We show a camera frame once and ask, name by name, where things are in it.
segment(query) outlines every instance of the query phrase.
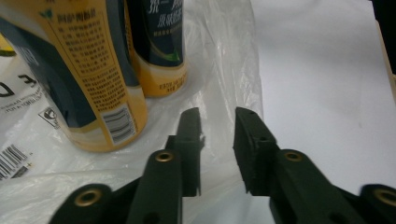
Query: white surface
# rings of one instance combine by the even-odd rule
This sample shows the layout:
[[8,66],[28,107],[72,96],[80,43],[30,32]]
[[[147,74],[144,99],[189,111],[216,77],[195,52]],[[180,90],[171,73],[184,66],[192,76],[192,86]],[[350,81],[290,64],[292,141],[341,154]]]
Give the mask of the white surface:
[[361,0],[252,0],[264,120],[281,148],[307,154],[336,186],[396,188],[396,107]]

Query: dark green label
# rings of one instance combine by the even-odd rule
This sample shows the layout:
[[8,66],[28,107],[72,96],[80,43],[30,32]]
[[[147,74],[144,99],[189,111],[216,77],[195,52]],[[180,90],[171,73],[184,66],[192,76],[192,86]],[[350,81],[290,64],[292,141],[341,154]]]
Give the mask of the dark green label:
[[134,49],[159,66],[183,63],[183,0],[129,0]]

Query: clear plastic bag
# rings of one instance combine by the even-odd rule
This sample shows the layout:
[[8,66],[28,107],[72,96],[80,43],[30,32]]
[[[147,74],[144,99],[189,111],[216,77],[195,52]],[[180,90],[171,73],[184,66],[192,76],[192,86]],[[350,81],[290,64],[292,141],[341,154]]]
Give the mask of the clear plastic bag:
[[[196,106],[205,135],[202,196],[184,200],[183,222],[198,223],[209,205],[242,188],[233,154],[234,109],[243,106],[262,115],[251,4],[249,0],[185,0],[184,8],[187,82],[172,95],[147,99],[148,123],[127,147],[110,153],[76,148],[56,125],[40,116],[49,106],[44,97],[12,116],[0,113],[0,149],[12,145],[28,158],[24,161],[28,171],[22,177],[0,181],[1,223],[45,223],[80,186],[105,183],[117,189],[139,177],[149,155],[175,134],[180,113]],[[7,71],[2,71],[0,81],[7,74],[15,75],[17,68],[30,74],[18,58],[1,62]],[[243,202],[250,202],[244,191],[238,193]]]

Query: can label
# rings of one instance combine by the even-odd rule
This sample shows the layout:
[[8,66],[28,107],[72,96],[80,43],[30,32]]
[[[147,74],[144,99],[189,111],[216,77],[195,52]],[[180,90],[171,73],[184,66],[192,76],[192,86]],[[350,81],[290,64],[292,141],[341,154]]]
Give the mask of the can label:
[[148,96],[178,90],[186,80],[182,0],[128,1],[133,65]]
[[134,139],[147,109],[125,53],[121,1],[5,2],[17,11],[14,18],[4,17],[10,27],[5,30],[49,93],[69,138],[94,151]]

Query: barcode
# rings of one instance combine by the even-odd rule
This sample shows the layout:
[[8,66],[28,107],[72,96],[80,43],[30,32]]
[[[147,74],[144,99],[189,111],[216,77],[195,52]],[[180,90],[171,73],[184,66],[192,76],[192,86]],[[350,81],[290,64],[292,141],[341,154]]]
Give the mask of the barcode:
[[27,171],[27,168],[23,166],[27,159],[27,156],[14,145],[4,149],[0,153],[0,180],[23,175]]
[[120,144],[136,134],[134,122],[126,105],[102,114],[114,145]]

